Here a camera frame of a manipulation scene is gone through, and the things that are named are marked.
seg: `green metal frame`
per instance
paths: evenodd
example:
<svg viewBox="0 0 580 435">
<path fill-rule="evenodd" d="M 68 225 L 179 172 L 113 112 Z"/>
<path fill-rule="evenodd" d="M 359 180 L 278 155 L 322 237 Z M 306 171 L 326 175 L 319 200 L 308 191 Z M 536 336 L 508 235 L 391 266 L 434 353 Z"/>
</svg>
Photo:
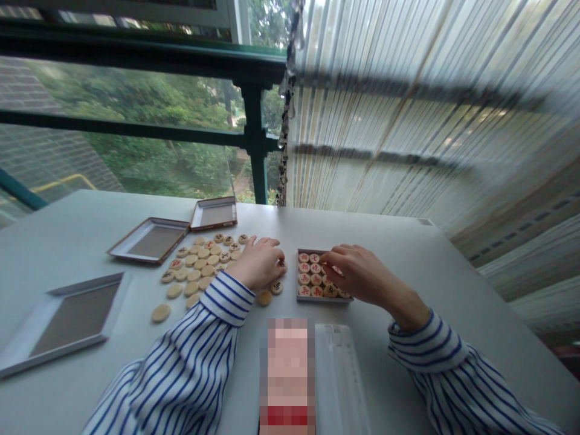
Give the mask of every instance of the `green metal frame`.
<svg viewBox="0 0 580 435">
<path fill-rule="evenodd" d="M 232 80 L 244 99 L 243 133 L 9 110 L 0 110 L 0 123 L 239 147 L 250 156 L 256 204 L 268 203 L 266 157 L 278 150 L 278 138 L 263 124 L 263 92 L 282 81 L 286 69 L 282 50 L 119 28 L 0 19 L 0 56 Z M 0 188 L 11 189 L 11 195 L 34 210 L 46 205 L 2 173 Z"/>
</svg>

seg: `hand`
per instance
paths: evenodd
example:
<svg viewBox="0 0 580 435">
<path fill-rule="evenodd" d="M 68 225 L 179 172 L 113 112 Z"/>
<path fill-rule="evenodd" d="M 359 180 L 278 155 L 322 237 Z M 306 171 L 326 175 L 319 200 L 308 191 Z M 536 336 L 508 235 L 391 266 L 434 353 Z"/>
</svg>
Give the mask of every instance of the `hand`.
<svg viewBox="0 0 580 435">
<path fill-rule="evenodd" d="M 286 273 L 287 267 L 280 265 L 285 257 L 281 249 L 276 248 L 280 242 L 264 237 L 256 244 L 252 236 L 243 250 L 240 259 L 226 272 L 250 290 L 264 287 Z"/>
<path fill-rule="evenodd" d="M 422 327 L 431 310 L 419 295 L 398 279 L 369 250 L 359 245 L 340 245 L 320 257 L 328 279 L 339 288 L 364 302 L 389 311 L 399 327 L 406 331 Z M 332 266 L 340 269 L 340 276 Z"/>
</svg>

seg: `shirt cuff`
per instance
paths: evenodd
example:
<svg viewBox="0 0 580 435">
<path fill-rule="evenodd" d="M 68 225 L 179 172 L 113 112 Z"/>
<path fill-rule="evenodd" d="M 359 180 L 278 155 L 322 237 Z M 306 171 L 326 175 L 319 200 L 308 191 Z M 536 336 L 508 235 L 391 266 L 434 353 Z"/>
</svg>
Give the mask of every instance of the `shirt cuff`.
<svg viewBox="0 0 580 435">
<path fill-rule="evenodd" d="M 414 372 L 444 372 L 457 367 L 469 355 L 461 337 L 433 310 L 425 326 L 418 331 L 402 333 L 393 320 L 388 334 L 389 355 Z"/>
<path fill-rule="evenodd" d="M 255 297 L 243 284 L 227 273 L 220 272 L 199 301 L 224 322 L 241 327 Z"/>
</svg>

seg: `blue and white striped sleeve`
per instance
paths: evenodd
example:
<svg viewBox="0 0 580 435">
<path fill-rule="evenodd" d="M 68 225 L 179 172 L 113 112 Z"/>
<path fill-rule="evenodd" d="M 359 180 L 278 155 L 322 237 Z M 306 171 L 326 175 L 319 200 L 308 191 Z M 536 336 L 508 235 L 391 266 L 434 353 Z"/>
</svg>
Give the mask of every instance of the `blue and white striped sleeve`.
<svg viewBox="0 0 580 435">
<path fill-rule="evenodd" d="M 105 390 L 83 434 L 213 434 L 255 295 L 220 273 L 200 300 Z"/>
<path fill-rule="evenodd" d="M 562 434 L 515 398 L 494 366 L 435 312 L 420 330 L 389 327 L 389 354 L 409 369 L 440 434 Z"/>
</svg>

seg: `person's right hand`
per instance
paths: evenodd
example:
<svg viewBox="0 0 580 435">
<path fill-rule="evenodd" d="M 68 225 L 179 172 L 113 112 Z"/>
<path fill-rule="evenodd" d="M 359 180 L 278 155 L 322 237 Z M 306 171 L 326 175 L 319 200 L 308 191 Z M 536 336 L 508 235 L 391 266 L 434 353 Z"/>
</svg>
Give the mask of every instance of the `person's right hand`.
<svg viewBox="0 0 580 435">
<path fill-rule="evenodd" d="M 423 326 L 431 316 L 415 290 L 397 278 L 369 250 L 359 245 L 340 245 L 320 257 L 328 279 L 364 302 L 389 311 L 402 330 Z M 332 269 L 336 266 L 343 276 Z"/>
</svg>

